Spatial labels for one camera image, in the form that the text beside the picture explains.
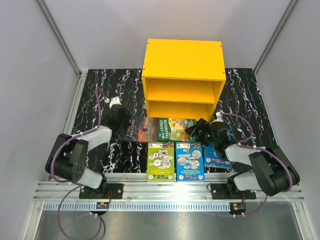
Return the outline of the dark Tale of Two Cities book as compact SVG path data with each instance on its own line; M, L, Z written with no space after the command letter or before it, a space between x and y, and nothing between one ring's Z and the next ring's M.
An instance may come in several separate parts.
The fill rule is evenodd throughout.
M117 139L126 142L156 142L159 119L131 116L122 127Z

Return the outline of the lime green 65-Storey Treehouse book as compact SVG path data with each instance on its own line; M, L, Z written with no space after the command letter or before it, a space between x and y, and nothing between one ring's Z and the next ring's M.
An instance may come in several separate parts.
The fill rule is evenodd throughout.
M147 182L175 182L173 142L149 142L147 147Z

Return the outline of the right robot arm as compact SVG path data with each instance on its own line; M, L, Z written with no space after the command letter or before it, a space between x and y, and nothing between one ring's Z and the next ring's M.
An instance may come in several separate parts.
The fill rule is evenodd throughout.
M262 191L272 197L288 192L300 183L300 175L280 146L257 147L236 143L223 120L209 123L201 118L188 127L186 133L205 146L213 146L219 158L252 167L252 172L239 172L227 179L225 189L233 199L246 191Z

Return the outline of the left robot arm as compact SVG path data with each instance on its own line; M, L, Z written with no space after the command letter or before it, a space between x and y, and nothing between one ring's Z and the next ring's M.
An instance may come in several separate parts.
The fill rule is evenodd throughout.
M111 192L107 179L102 173L86 167L87 155L94 148L116 138L128 119L127 108L115 104L100 126L77 135L59 134L45 164L45 171L52 177L87 187L97 199L105 197Z

